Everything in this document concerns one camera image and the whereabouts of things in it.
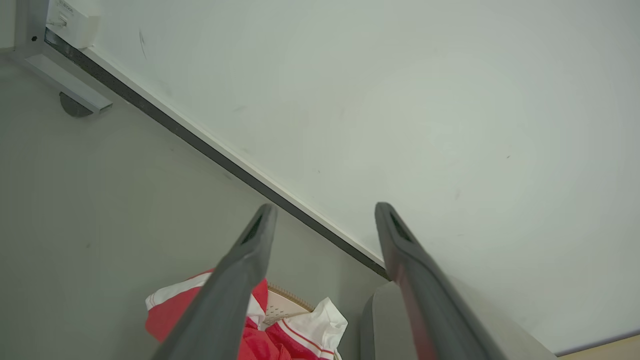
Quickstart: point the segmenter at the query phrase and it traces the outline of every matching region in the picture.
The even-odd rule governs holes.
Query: gray floor
[[[214,266],[267,202],[134,106],[74,119],[58,93],[0,58],[0,354],[145,359],[144,299]],[[280,211],[268,280],[358,319],[385,280]]]

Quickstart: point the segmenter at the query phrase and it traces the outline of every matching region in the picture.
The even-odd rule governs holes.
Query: red and white cloth
[[[145,327],[153,337],[164,341],[212,271],[167,286],[147,297]],[[282,319],[261,331],[259,326],[266,317],[268,293],[265,279],[252,291],[238,359],[333,359],[347,320],[331,300],[322,300],[312,313]]]

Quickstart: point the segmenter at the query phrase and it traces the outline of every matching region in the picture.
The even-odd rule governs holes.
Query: red cloth
[[[148,317],[145,324],[149,334],[160,342],[164,341],[212,271],[208,270],[151,294],[147,298]],[[238,359],[291,360],[292,356],[305,360],[333,358],[332,351],[323,350],[284,321],[273,324],[266,331],[258,330],[267,309],[268,296],[267,281],[263,279],[252,291]]]

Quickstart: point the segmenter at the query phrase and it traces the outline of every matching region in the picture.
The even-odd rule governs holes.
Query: scuff mark
[[[145,56],[146,60],[147,54],[145,53],[145,38],[142,36],[142,29],[138,29],[138,35],[140,35],[140,48],[142,49],[142,55]]]

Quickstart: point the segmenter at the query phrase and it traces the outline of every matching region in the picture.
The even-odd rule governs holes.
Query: wooden surface
[[[640,335],[563,357],[563,360],[637,360],[640,359]]]

